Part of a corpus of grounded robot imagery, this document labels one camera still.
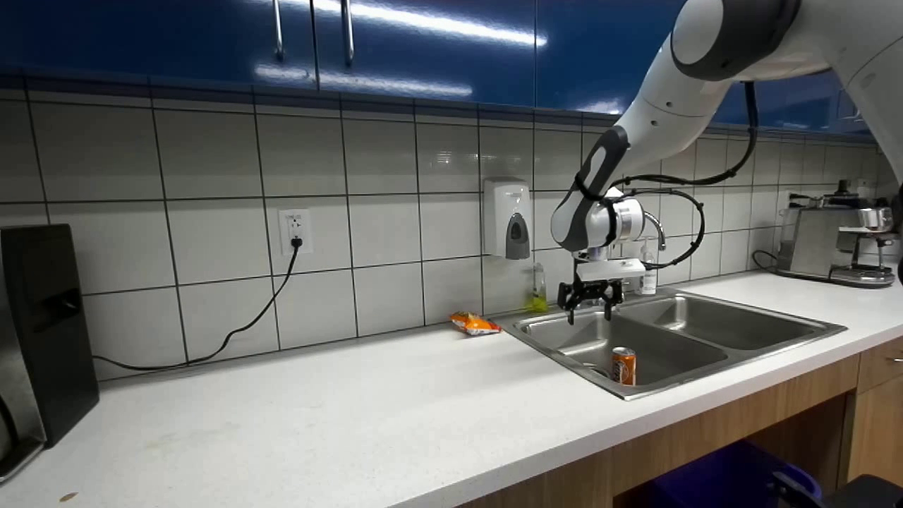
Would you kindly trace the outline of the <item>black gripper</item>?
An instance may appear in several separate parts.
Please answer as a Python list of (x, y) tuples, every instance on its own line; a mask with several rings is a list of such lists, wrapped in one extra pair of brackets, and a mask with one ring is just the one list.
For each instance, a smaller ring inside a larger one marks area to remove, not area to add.
[(611, 321), (623, 300), (623, 288), (619, 279), (563, 282), (556, 302), (564, 307), (567, 324), (577, 324), (577, 307), (588, 300), (604, 300), (604, 320)]

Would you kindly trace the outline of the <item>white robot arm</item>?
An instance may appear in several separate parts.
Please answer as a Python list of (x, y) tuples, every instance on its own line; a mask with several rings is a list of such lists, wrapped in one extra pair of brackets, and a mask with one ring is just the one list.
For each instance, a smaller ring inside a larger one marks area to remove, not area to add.
[(633, 177), (683, 152), (704, 137), (733, 83), (753, 97), (757, 83), (829, 72), (859, 108), (894, 177), (903, 177), (903, 0), (686, 0), (659, 48), (628, 114), (583, 161), (551, 216), (551, 238), (574, 258), (574, 279), (560, 285), (560, 307), (588, 300), (622, 302), (622, 282), (681, 265), (704, 247), (660, 264), (608, 259), (612, 244), (638, 240), (646, 213)]

